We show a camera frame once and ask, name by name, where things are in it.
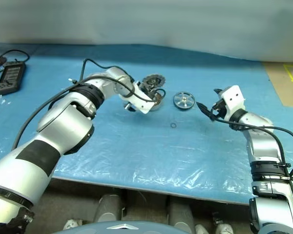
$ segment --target silver robot arm segment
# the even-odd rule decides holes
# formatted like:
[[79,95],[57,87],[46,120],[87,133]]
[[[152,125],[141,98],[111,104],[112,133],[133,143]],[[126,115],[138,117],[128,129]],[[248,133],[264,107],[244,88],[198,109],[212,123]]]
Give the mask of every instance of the silver robot arm segment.
[[[215,90],[220,100],[213,109],[219,117],[254,126],[273,126],[272,122],[257,114],[245,111],[244,98],[239,86]],[[256,233],[267,224],[281,224],[293,229],[293,193],[286,176],[280,149],[269,134],[257,130],[244,130],[253,182],[250,199],[251,229]]]
[[119,94],[145,114],[153,107],[154,102],[132,93],[151,100],[126,73],[112,67],[92,74],[58,100],[39,121],[37,134],[0,160],[0,223],[9,223],[15,217],[31,221],[29,210],[49,184],[58,160],[77,152],[89,140],[94,132],[92,119],[106,99]]

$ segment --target blue tablecloth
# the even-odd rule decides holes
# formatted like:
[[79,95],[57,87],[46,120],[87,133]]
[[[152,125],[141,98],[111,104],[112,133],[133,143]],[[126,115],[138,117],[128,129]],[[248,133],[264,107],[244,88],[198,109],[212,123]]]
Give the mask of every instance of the blue tablecloth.
[[[34,109],[69,86],[68,78],[79,77],[84,58],[122,66],[136,80],[154,73],[166,77],[167,96],[158,111],[132,113],[123,109],[117,96],[106,100],[94,119],[94,135],[77,153],[60,159],[55,177],[248,203],[252,180],[243,135],[225,124],[212,123],[196,106],[179,111],[173,95],[187,91],[211,107],[218,100],[214,88],[237,84],[247,110],[293,130],[293,108],[281,104],[259,62],[146,45],[0,44],[0,53],[11,48],[27,51],[31,59],[21,90],[0,96],[0,158],[10,151],[20,126]],[[90,63],[85,74],[101,71]],[[34,136],[45,111],[30,123],[21,144]],[[293,164],[293,139],[283,133],[279,136]]]

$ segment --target metal pulley wheel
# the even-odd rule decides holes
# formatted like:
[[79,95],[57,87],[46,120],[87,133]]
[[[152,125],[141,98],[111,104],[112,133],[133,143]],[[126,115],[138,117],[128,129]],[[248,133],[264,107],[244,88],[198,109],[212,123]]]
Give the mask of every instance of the metal pulley wheel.
[[191,109],[195,104],[195,98],[191,93],[178,92],[174,96],[174,105],[179,110]]

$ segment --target yellow tape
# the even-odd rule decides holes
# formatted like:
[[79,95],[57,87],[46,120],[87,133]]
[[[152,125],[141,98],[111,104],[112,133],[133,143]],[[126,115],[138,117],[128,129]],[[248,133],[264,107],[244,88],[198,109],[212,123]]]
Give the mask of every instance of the yellow tape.
[[293,82],[293,75],[292,73],[290,72],[290,70],[288,69],[289,67],[293,67],[293,65],[283,65],[284,69],[287,71],[289,77],[291,78],[291,81]]

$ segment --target black controller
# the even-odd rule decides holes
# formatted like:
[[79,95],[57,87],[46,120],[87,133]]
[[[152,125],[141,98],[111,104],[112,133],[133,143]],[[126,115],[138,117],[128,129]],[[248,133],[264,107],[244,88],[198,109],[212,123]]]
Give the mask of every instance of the black controller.
[[7,62],[0,77],[0,95],[16,92],[21,87],[26,65],[25,62]]

